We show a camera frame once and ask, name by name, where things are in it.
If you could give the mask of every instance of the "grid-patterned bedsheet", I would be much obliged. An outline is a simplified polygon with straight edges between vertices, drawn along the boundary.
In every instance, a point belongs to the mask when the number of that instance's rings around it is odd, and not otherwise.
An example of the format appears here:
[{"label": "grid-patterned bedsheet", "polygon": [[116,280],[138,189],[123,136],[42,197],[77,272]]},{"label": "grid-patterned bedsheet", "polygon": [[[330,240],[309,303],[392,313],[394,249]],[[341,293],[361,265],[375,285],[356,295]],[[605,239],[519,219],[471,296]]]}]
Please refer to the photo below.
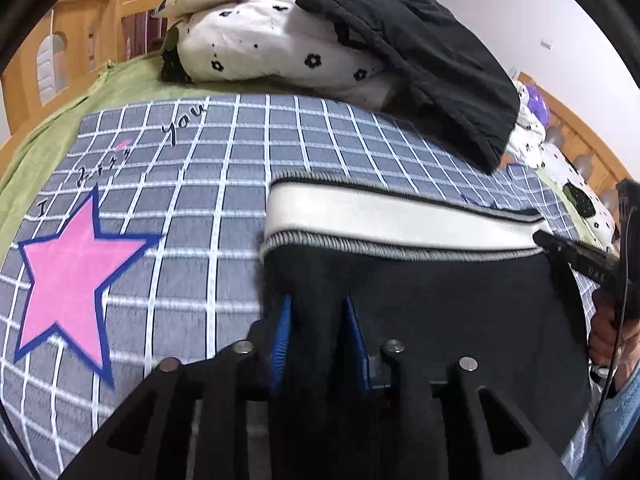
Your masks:
[{"label": "grid-patterned bedsheet", "polygon": [[[0,272],[0,396],[43,478],[60,474],[163,357],[209,358],[246,335],[260,313],[268,183],[293,169],[337,171],[451,201],[533,206],[556,234],[577,238],[561,200],[528,168],[487,176],[410,124],[346,104],[230,95],[89,115]],[[95,184],[103,231],[166,235],[102,297],[114,390],[57,336],[14,363],[30,286],[16,243],[55,233]],[[578,284],[589,318],[593,283],[579,276]]]}]

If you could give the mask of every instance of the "handheld tool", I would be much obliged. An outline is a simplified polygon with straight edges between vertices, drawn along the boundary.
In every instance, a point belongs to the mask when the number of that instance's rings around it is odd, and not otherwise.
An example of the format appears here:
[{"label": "handheld tool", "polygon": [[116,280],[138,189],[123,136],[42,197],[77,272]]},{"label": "handheld tool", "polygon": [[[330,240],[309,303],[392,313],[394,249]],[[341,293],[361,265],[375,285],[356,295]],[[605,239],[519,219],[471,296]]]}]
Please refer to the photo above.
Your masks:
[{"label": "handheld tool", "polygon": [[[537,245],[567,261],[573,270],[599,284],[615,298],[616,317],[613,327],[618,330],[614,348],[620,344],[622,325],[628,319],[640,319],[640,184],[625,179],[616,185],[620,213],[620,257],[582,242],[565,240],[547,232],[533,235]],[[606,380],[602,400],[596,410],[594,424],[602,409],[602,401],[609,393],[613,375],[618,368],[616,353],[609,366],[593,366],[592,372]]]}]

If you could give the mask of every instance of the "human hand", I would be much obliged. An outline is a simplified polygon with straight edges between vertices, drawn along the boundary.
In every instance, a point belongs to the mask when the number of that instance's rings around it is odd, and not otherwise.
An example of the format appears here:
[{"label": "human hand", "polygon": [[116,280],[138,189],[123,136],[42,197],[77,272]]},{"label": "human hand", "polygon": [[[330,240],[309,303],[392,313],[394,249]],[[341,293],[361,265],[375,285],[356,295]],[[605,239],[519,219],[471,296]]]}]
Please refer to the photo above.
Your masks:
[{"label": "human hand", "polygon": [[509,164],[516,164],[516,163],[517,163],[517,160],[513,155],[511,155],[511,153],[504,153],[504,155],[500,160],[500,169],[506,170]]},{"label": "human hand", "polygon": [[[591,318],[589,357],[594,364],[606,366],[611,361],[617,332],[613,328],[614,298],[600,289],[594,290],[591,297],[596,313]],[[616,355],[620,362],[614,382],[616,390],[620,391],[640,360],[640,320],[629,319],[624,323]]]}]

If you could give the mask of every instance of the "black flower print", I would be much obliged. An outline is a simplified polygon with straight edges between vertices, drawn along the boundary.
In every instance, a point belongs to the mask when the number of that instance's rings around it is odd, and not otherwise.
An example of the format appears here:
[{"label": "black flower print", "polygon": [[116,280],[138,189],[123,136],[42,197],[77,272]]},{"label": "black flower print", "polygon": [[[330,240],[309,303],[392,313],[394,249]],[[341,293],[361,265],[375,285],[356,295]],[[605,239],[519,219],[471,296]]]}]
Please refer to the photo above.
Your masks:
[{"label": "black flower print", "polygon": [[314,69],[322,65],[320,54],[309,54],[308,56],[306,56],[305,65],[307,65],[310,69]]},{"label": "black flower print", "polygon": [[361,68],[357,69],[356,72],[354,72],[353,74],[353,78],[356,81],[362,81],[364,78],[366,78],[366,76],[367,76],[367,71]]}]

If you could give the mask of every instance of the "bed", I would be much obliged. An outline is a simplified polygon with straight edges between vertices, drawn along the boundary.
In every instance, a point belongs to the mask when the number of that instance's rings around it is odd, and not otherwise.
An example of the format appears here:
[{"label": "bed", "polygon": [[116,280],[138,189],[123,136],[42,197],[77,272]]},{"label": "bed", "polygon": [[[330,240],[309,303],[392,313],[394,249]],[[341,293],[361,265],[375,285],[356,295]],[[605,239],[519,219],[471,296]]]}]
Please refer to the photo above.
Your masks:
[{"label": "bed", "polygon": [[[409,123],[270,80],[162,83],[158,54],[110,63],[126,58],[122,18],[160,1],[60,0],[53,30],[65,35],[77,63],[67,67],[68,87],[44,106],[34,59],[50,17],[2,76],[13,135],[0,150],[0,395],[44,478],[58,476],[160,359],[211,357],[260,316],[258,244],[277,171],[337,171],[452,201],[534,207],[557,234],[589,240],[572,204],[534,171],[512,164],[483,174]],[[589,152],[596,160],[600,169],[589,180],[596,192],[628,176],[594,132],[545,97],[566,134],[568,159]],[[170,125],[183,116],[172,138]],[[167,234],[103,295],[110,375],[55,335],[14,355],[30,287],[20,243],[55,234],[85,200],[100,203],[105,231]],[[172,224],[190,236],[181,238]],[[577,282],[587,320],[594,285]],[[584,438],[577,435],[575,449]],[[578,455],[564,458],[570,469]]]}]

